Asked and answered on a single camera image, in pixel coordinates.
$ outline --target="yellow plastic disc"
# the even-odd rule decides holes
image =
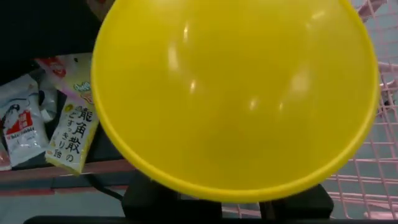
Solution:
[[[101,124],[131,164],[224,202],[323,181],[361,145],[379,96],[346,0],[117,0],[91,78]]]

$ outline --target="pink wire mesh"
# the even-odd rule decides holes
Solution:
[[[331,218],[398,219],[398,0],[351,0],[379,59],[381,101],[357,154],[323,187],[335,203]],[[224,214],[259,218],[258,204],[224,205]]]

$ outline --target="floor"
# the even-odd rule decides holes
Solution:
[[[0,197],[0,224],[23,223],[37,215],[124,216],[120,202],[100,192]]]

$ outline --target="red logo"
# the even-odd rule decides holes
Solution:
[[[15,124],[7,130],[6,134],[17,133],[23,130],[24,128],[27,128],[32,125],[33,122],[32,122],[32,117],[30,115],[30,111],[25,110],[23,113],[19,115],[19,119],[17,120],[17,122],[15,122]]]
[[[50,67],[54,75],[63,78],[67,74],[65,67],[62,65],[61,61],[59,61],[57,57],[42,58],[39,60],[46,64],[46,66]]]

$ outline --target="plastic packaging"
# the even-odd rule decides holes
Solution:
[[[45,153],[47,162],[81,174],[98,123],[95,111],[67,98]]]
[[[57,89],[41,68],[30,72],[29,75],[39,84],[40,113],[44,122],[48,123],[57,115]]]
[[[37,83],[29,75],[0,86],[0,118],[11,166],[44,152],[49,140],[39,109]]]
[[[11,163],[6,148],[0,142],[0,171],[5,170],[11,170]]]
[[[90,68],[91,53],[37,59],[55,87],[74,102],[93,110]]]

